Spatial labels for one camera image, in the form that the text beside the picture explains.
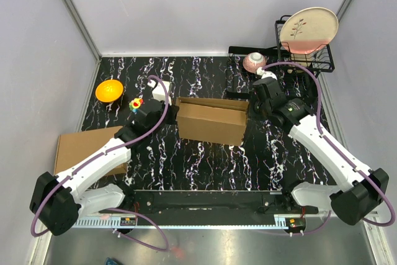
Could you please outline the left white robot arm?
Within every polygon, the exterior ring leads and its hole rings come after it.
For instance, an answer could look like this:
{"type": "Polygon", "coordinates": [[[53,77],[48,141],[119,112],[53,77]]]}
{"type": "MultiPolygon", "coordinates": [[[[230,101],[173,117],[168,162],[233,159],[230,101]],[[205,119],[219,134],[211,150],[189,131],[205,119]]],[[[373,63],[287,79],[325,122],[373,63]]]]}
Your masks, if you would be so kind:
{"type": "Polygon", "coordinates": [[[139,147],[176,117],[172,101],[150,99],[135,114],[133,122],[118,130],[102,148],[80,163],[56,175],[38,177],[29,209],[34,214],[30,232],[38,221],[58,236],[68,231],[79,218],[116,208],[121,213],[133,208],[134,198],[116,184],[98,189],[91,186],[117,166],[130,161],[139,147]]]}

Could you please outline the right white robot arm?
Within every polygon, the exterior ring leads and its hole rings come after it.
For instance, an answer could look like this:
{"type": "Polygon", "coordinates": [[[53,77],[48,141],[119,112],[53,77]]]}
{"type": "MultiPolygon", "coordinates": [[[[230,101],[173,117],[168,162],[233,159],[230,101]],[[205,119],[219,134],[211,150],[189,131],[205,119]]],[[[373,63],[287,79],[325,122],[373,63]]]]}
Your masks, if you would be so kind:
{"type": "Polygon", "coordinates": [[[251,98],[256,114],[302,144],[335,181],[334,186],[292,183],[281,199],[285,211],[295,213],[303,206],[312,206],[332,210],[344,223],[355,225],[384,202],[388,174],[381,168],[370,169],[349,153],[303,100],[286,97],[277,79],[255,81],[251,98]]]}

